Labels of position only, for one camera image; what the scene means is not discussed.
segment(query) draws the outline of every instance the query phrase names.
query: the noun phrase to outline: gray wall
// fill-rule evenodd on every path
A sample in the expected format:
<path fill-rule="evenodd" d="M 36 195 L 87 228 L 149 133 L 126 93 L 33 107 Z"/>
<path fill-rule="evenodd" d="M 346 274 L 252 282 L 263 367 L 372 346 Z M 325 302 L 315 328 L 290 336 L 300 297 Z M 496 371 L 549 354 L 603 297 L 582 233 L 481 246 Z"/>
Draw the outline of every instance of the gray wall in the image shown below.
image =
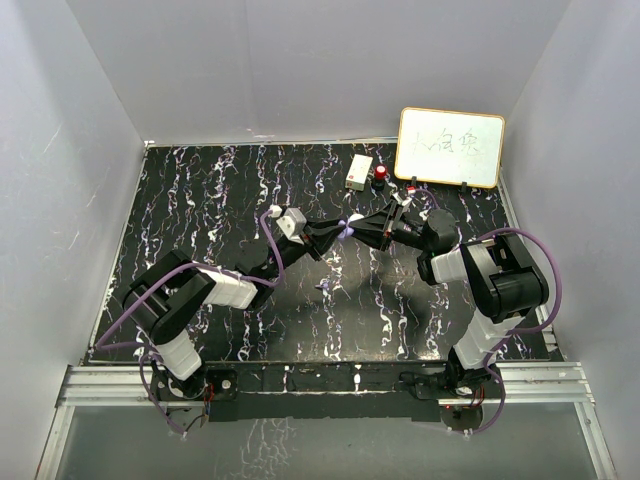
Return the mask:
<path fill-rule="evenodd" d="M 33 478 L 142 141 L 63 0 L 0 2 L 0 477 Z"/>
<path fill-rule="evenodd" d="M 159 144 L 396 136 L 400 111 L 507 115 L 568 0 L 68 0 Z"/>
<path fill-rule="evenodd" d="M 640 470 L 640 4 L 572 2 L 507 122 L 521 223 L 564 276 L 557 321 L 622 478 Z"/>

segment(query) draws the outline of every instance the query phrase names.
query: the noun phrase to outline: black tabletop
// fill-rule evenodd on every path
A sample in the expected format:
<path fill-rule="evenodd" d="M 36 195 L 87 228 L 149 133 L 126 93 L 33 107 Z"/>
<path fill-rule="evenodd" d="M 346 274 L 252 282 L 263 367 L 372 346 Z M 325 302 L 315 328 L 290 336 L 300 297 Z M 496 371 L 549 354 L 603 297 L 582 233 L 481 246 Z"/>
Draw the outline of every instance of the black tabletop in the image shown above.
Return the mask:
<path fill-rule="evenodd" d="M 344 187 L 354 154 L 393 171 L 395 144 L 162 147 L 147 152 L 110 291 L 128 284 L 174 248 L 195 261 L 233 268 L 242 242 L 264 238 L 258 218 L 271 204 L 299 207 L 307 218 L 347 218 L 383 207 L 406 182 L 382 193 Z M 463 241 L 507 225 L 497 189 L 429 185 L 458 219 Z M 433 208 L 423 195 L 410 215 Z M 430 287 L 416 268 L 419 252 L 393 244 L 379 252 L 348 238 L 315 262 L 304 257 L 257 311 L 202 308 L 189 326 L 205 361 L 441 360 L 474 310 L 463 282 Z M 315 286 L 326 283 L 328 288 Z M 108 298 L 98 337 L 122 313 Z M 111 342 L 141 338 L 125 322 Z M 542 335 L 516 338 L 505 359 L 547 359 Z M 132 362 L 131 350 L 93 353 L 87 361 Z"/>

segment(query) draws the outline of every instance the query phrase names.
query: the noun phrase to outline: white block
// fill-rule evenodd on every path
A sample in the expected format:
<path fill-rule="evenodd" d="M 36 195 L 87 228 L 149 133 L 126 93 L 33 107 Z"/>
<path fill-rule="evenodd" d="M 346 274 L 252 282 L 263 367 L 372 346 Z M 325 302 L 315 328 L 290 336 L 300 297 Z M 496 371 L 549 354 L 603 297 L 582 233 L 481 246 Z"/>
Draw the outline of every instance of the white block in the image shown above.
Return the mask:
<path fill-rule="evenodd" d="M 276 220 L 276 223 L 288 240 L 300 244 L 304 243 L 300 234 L 307 224 L 307 219 L 299 208 L 287 208 L 284 214 Z"/>
<path fill-rule="evenodd" d="M 464 268 L 464 260 L 462 260 L 462 253 L 459 248 L 453 252 L 432 258 L 431 268 L 433 277 L 438 283 L 468 279 L 467 269 Z"/>
<path fill-rule="evenodd" d="M 162 364 L 179 380 L 186 380 L 202 365 L 186 330 L 170 342 L 156 345 L 156 349 L 162 355 Z"/>
<path fill-rule="evenodd" d="M 352 190 L 362 191 L 364 185 L 367 183 L 367 176 L 371 169 L 372 157 L 365 157 L 364 155 L 354 155 L 353 162 L 349 173 L 347 173 L 347 181 L 345 186 Z"/>
<path fill-rule="evenodd" d="M 222 305 L 244 310 L 258 292 L 256 286 L 251 282 L 208 270 L 203 273 L 209 275 L 216 282 L 216 286 L 204 301 L 205 305 Z M 240 276 L 239 272 L 231 273 Z"/>
<path fill-rule="evenodd" d="M 271 205 L 269 210 L 271 210 L 271 214 L 269 215 L 271 218 L 280 218 L 280 215 L 282 215 L 282 207 L 278 205 Z"/>
<path fill-rule="evenodd" d="M 489 350 L 495 347 L 505 337 L 506 333 L 517 327 L 522 320 L 522 317 L 507 318 L 496 325 L 476 308 L 471 323 L 469 323 L 469 328 L 453 347 L 458 354 L 462 367 L 465 370 L 482 368 L 482 362 Z M 495 363 L 496 355 L 497 352 L 491 357 L 489 365 Z"/>

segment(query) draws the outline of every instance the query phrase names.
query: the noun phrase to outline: wire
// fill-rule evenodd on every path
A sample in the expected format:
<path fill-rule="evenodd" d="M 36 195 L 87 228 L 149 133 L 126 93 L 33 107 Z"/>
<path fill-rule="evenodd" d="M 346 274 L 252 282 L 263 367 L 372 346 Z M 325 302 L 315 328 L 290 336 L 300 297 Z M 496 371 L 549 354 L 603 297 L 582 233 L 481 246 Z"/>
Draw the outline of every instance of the wire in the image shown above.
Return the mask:
<path fill-rule="evenodd" d="M 484 385 L 480 386 L 480 401 L 478 402 L 478 404 L 476 405 L 476 407 L 481 406 L 484 403 Z"/>
<path fill-rule="evenodd" d="M 171 420 L 171 417 L 169 417 L 169 414 L 164 410 L 164 408 L 162 408 L 156 396 L 153 393 L 151 393 L 151 388 L 149 388 L 147 379 L 144 376 L 144 362 L 145 360 L 151 360 L 153 356 L 154 356 L 153 353 L 145 353 L 140 357 L 139 364 L 140 364 L 140 378 L 142 379 L 142 386 L 147 391 L 147 396 L 149 397 L 149 400 L 151 400 L 151 403 L 155 405 L 155 407 L 158 409 L 160 414 L 165 418 L 169 426 L 184 437 L 187 435 L 187 431 L 184 428 L 182 428 L 180 425 L 178 425 L 176 422 Z"/>
<path fill-rule="evenodd" d="M 279 285 L 282 282 L 282 279 L 284 278 L 284 264 L 282 263 L 282 257 L 280 256 L 280 252 L 278 251 L 278 247 L 276 245 L 276 242 L 273 239 L 273 236 L 271 235 L 271 231 L 269 230 L 269 228 L 267 227 L 267 224 L 265 223 L 265 218 L 270 213 L 271 213 L 271 210 L 267 210 L 265 213 L 263 213 L 260 216 L 260 225 L 262 226 L 262 229 L 264 230 L 264 233 L 265 233 L 265 235 L 267 237 L 267 240 L 268 240 L 269 244 L 271 245 L 271 249 L 273 250 L 273 254 L 274 254 L 275 259 L 276 259 L 276 263 L 278 264 L 278 278 L 275 281 L 271 282 L 271 281 L 265 280 L 263 278 L 252 277 L 252 276 L 244 276 L 244 275 L 238 276 L 237 274 L 235 274 L 233 272 L 230 272 L 229 270 L 225 270 L 225 269 L 220 268 L 220 267 L 208 265 L 206 263 L 191 262 L 191 263 L 187 263 L 185 265 L 181 265 L 181 266 L 171 270 L 164 277 L 162 277 L 160 280 L 158 280 L 156 283 L 154 283 L 151 286 L 151 288 L 149 288 L 140 297 L 138 297 L 138 299 L 135 302 L 133 302 L 133 304 L 127 310 L 124 311 L 124 313 L 120 316 L 120 318 L 118 318 L 115 322 L 113 322 L 113 324 L 102 335 L 102 337 L 100 337 L 100 339 L 95 344 L 95 349 L 96 350 L 102 350 L 104 348 L 104 346 L 105 346 L 104 345 L 105 342 L 107 340 L 109 340 L 109 338 L 111 338 L 111 336 L 131 316 L 131 314 L 138 307 L 140 307 L 140 305 L 142 305 L 156 290 L 158 290 L 167 281 L 171 280 L 173 277 L 175 277 L 179 273 L 182 273 L 185 270 L 189 270 L 190 268 L 199 268 L 201 270 L 208 270 L 210 272 L 221 273 L 223 275 L 227 275 L 228 277 L 231 277 L 231 278 L 234 278 L 234 279 L 240 279 L 240 280 L 247 280 L 247 281 L 250 281 L 250 282 L 256 282 L 256 283 L 260 283 L 262 285 L 266 285 L 267 287 L 271 287 L 271 288 L 276 287 L 277 285 Z"/>
<path fill-rule="evenodd" d="M 438 200 L 436 200 L 436 196 L 435 196 L 435 195 L 434 195 L 430 190 L 428 190 L 427 188 L 416 188 L 416 189 L 412 189 L 412 190 L 413 190 L 413 193 L 414 193 L 414 194 L 415 194 L 415 193 L 426 193 L 426 194 L 427 194 L 427 196 L 428 196 L 429 198 L 431 198 L 431 201 L 433 202 L 433 204 L 435 205 L 435 207 L 436 207 L 436 208 L 440 208 L 440 207 L 438 206 Z"/>
<path fill-rule="evenodd" d="M 476 403 L 476 395 L 478 394 L 478 392 L 480 391 L 480 388 L 476 388 L 473 391 L 473 398 L 471 399 L 471 403 L 469 405 L 467 405 L 465 408 L 473 408 L 475 407 L 475 403 Z"/>
<path fill-rule="evenodd" d="M 204 418 L 205 414 L 201 413 L 200 415 L 198 415 L 196 418 L 194 418 L 193 420 L 191 420 L 191 423 L 189 424 L 189 426 L 187 428 L 184 429 L 185 432 L 188 432 L 189 430 L 191 430 L 191 427 L 193 427 L 193 425 L 200 420 L 201 418 Z"/>
<path fill-rule="evenodd" d="M 209 418 L 211 414 L 211 402 L 213 402 L 213 385 L 209 385 L 209 388 L 206 389 L 204 396 L 202 397 L 202 401 L 204 402 L 204 415 Z"/>
<path fill-rule="evenodd" d="M 493 355 L 498 350 L 504 347 L 507 344 L 507 342 L 511 339 L 511 337 L 513 337 L 514 335 L 519 335 L 523 333 L 541 332 L 543 329 L 551 325 L 551 323 L 555 320 L 556 316 L 558 315 L 558 311 L 560 310 L 560 304 L 562 303 L 562 279 L 560 278 L 560 268 L 558 267 L 558 264 L 555 258 L 553 258 L 553 255 L 551 255 L 551 252 L 549 251 L 547 246 L 544 243 L 542 243 L 537 237 L 533 236 L 529 232 L 525 232 L 524 230 L 521 230 L 519 228 L 512 228 L 512 227 L 498 228 L 497 230 L 493 230 L 489 233 L 485 233 L 480 238 L 478 238 L 478 240 L 486 240 L 488 238 L 495 237 L 496 235 L 500 235 L 501 233 L 517 233 L 518 235 L 522 235 L 523 237 L 531 240 L 540 248 L 540 250 L 542 250 L 542 253 L 545 254 L 545 256 L 547 257 L 547 260 L 549 261 L 549 264 L 551 265 L 551 270 L 553 272 L 553 279 L 556 285 L 556 298 L 553 303 L 553 308 L 551 309 L 551 313 L 549 314 L 549 317 L 547 318 L 547 320 L 545 320 L 544 322 L 542 322 L 540 325 L 536 327 L 513 328 L 509 330 L 505 335 L 505 337 L 502 340 L 500 340 L 498 344 L 495 345 L 491 350 L 489 350 L 489 353 L 487 353 L 487 355 L 484 357 L 484 360 L 482 362 L 483 368 L 487 371 L 489 375 L 491 375 L 491 377 L 496 381 L 496 383 L 500 387 L 500 404 L 498 405 L 498 410 L 496 410 L 496 413 L 493 415 L 493 417 L 491 417 L 491 419 L 487 423 L 482 425 L 480 428 L 478 428 L 477 430 L 474 430 L 474 433 L 484 432 L 487 429 L 491 428 L 491 426 L 494 423 L 496 423 L 496 421 L 500 417 L 500 414 L 502 413 L 502 409 L 504 408 L 504 403 L 507 398 L 507 392 L 504 388 L 504 382 L 502 381 L 502 378 L 500 377 L 500 375 L 498 375 L 496 372 L 494 372 L 489 368 L 489 362 L 491 361 L 491 357 L 493 357 Z"/>
<path fill-rule="evenodd" d="M 140 356 L 140 360 L 139 360 L 140 378 L 142 380 L 142 385 L 144 386 L 144 389 L 147 392 L 147 396 L 148 396 L 149 400 L 155 405 L 155 407 L 158 409 L 160 414 L 165 418 L 167 423 L 171 426 L 171 428 L 173 428 L 175 431 L 180 433 L 183 437 L 185 437 L 187 435 L 188 428 L 185 430 L 181 426 L 179 426 L 177 423 L 175 423 L 173 420 L 171 420 L 171 418 L 169 417 L 168 413 L 162 408 L 162 406 L 160 405 L 160 402 L 158 402 L 158 399 L 156 398 L 156 396 L 151 392 L 151 388 L 149 388 L 149 385 L 147 384 L 147 379 L 144 376 L 144 362 L 145 362 L 145 360 L 151 360 L 153 358 L 156 358 L 156 359 L 161 359 L 162 358 L 157 353 L 155 348 L 152 345 L 149 345 L 149 344 L 146 344 L 146 343 L 138 343 L 138 342 L 122 342 L 122 343 L 116 343 L 116 344 L 112 344 L 112 345 L 105 345 L 105 342 L 107 340 L 109 340 L 109 338 L 111 338 L 111 336 L 116 332 L 116 330 L 118 330 L 118 328 L 120 328 L 120 326 L 131 316 L 131 314 L 140 305 L 142 305 L 145 302 L 145 300 L 147 300 L 156 290 L 158 290 L 160 287 L 162 287 L 171 278 L 175 277 L 179 273 L 184 272 L 185 270 L 188 270 L 190 268 L 199 268 L 201 270 L 208 270 L 208 271 L 211 271 L 211 272 L 217 272 L 217 273 L 221 273 L 223 275 L 227 275 L 227 276 L 229 276 L 231 278 L 235 278 L 235 279 L 239 278 L 240 280 L 256 282 L 256 283 L 260 283 L 262 285 L 266 285 L 267 287 L 271 287 L 271 288 L 276 287 L 277 285 L 279 285 L 282 282 L 283 278 L 284 278 L 284 264 L 282 262 L 282 257 L 280 256 L 280 252 L 278 251 L 278 246 L 276 245 L 276 242 L 273 239 L 273 235 L 271 234 L 271 231 L 269 230 L 269 227 L 267 226 L 266 221 L 265 221 L 265 219 L 267 218 L 267 216 L 269 214 L 271 214 L 271 210 L 267 210 L 266 212 L 264 212 L 260 216 L 260 225 L 262 226 L 262 229 L 264 230 L 265 236 L 267 237 L 267 241 L 269 242 L 269 245 L 271 246 L 271 249 L 273 251 L 273 255 L 274 255 L 274 257 L 276 259 L 276 263 L 278 265 L 278 278 L 275 281 L 271 282 L 269 280 L 265 280 L 265 279 L 258 278 L 258 277 L 252 277 L 252 276 L 244 276 L 244 275 L 238 276 L 237 274 L 235 274 L 233 272 L 230 272 L 229 270 L 225 270 L 225 269 L 222 269 L 220 267 L 215 267 L 215 266 L 204 264 L 204 263 L 191 262 L 191 263 L 187 263 L 185 265 L 181 265 L 181 266 L 173 269 L 169 273 L 167 273 L 164 277 L 162 277 L 160 280 L 158 280 L 156 283 L 154 283 L 151 286 L 151 288 L 149 288 L 144 294 L 142 294 L 127 310 L 125 310 L 123 312 L 122 315 L 120 315 L 120 318 L 118 318 L 115 322 L 113 322 L 111 327 L 109 327 L 107 329 L 107 331 L 102 335 L 102 337 L 100 337 L 100 339 L 95 344 L 95 347 L 94 347 L 95 350 L 101 350 L 101 351 L 115 350 L 115 349 L 118 349 L 118 348 L 125 348 L 125 347 L 138 347 L 138 348 L 139 347 L 144 347 L 145 348 L 145 353 Z M 210 398 L 213 399 L 213 386 L 211 387 L 211 397 Z"/>

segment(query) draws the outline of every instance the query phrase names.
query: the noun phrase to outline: whiteboard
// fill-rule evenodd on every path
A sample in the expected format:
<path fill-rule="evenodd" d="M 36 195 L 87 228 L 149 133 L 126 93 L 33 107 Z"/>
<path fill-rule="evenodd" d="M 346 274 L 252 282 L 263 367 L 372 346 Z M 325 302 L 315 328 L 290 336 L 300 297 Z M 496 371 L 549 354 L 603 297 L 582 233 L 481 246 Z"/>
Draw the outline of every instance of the whiteboard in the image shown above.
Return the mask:
<path fill-rule="evenodd" d="M 499 115 L 405 108 L 394 173 L 404 180 L 493 188 L 504 125 Z"/>

